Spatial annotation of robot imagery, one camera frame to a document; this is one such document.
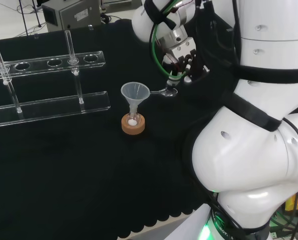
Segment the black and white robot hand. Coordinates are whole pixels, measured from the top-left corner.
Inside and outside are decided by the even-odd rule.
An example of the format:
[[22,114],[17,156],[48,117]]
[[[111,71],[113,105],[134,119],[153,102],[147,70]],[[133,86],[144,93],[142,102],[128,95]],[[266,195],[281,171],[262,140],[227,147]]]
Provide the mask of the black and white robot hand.
[[170,88],[175,88],[181,81],[189,85],[210,73],[205,61],[195,49],[190,54],[178,59],[172,54],[166,53],[163,57],[162,67],[170,74],[166,83],[166,86]]

